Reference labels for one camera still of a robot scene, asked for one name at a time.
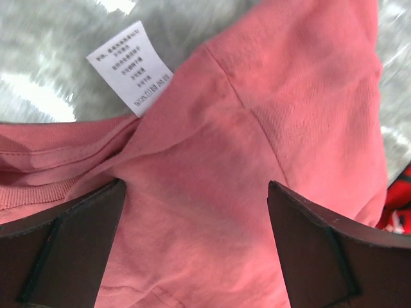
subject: red fabric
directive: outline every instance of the red fabric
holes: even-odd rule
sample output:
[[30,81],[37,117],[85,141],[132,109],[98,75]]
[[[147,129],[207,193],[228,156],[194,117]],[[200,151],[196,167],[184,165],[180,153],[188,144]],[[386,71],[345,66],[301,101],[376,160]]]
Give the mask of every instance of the red fabric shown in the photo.
[[380,218],[377,27],[376,0],[265,0],[200,46],[143,119],[1,124],[0,223],[117,177],[127,197],[97,307],[288,307],[270,180]]
[[377,228],[411,234],[411,163],[389,187]]

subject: white label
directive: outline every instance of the white label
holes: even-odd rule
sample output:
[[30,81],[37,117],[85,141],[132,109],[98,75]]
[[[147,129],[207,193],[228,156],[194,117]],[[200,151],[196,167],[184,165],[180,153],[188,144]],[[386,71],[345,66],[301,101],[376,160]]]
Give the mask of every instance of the white label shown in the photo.
[[87,59],[138,117],[153,105],[173,77],[151,45],[141,21]]

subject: shiny metallic surface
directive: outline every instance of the shiny metallic surface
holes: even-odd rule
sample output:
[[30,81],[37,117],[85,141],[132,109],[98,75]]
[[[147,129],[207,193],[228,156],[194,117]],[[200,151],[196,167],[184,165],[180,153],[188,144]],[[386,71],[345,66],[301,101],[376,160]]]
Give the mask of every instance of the shiny metallic surface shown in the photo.
[[[85,57],[142,20],[174,71],[258,0],[1,0],[0,121],[93,121],[129,112]],[[390,180],[411,160],[411,0],[379,0],[381,132]]]

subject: shirt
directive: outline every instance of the shirt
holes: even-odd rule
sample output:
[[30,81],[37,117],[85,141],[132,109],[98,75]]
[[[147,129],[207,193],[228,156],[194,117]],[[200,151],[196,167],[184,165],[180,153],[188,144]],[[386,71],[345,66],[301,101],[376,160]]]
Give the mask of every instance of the shirt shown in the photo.
[[0,125],[0,223],[120,178],[96,307],[288,307],[269,181],[366,225],[381,214],[376,16],[375,0],[265,0],[142,119]]

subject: clothing tag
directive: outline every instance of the clothing tag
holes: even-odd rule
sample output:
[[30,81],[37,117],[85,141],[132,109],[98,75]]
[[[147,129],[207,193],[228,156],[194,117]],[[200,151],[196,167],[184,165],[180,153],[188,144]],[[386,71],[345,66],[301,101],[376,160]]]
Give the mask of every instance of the clothing tag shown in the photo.
[[173,76],[155,52],[141,21],[113,37],[87,59],[138,117],[153,105]]

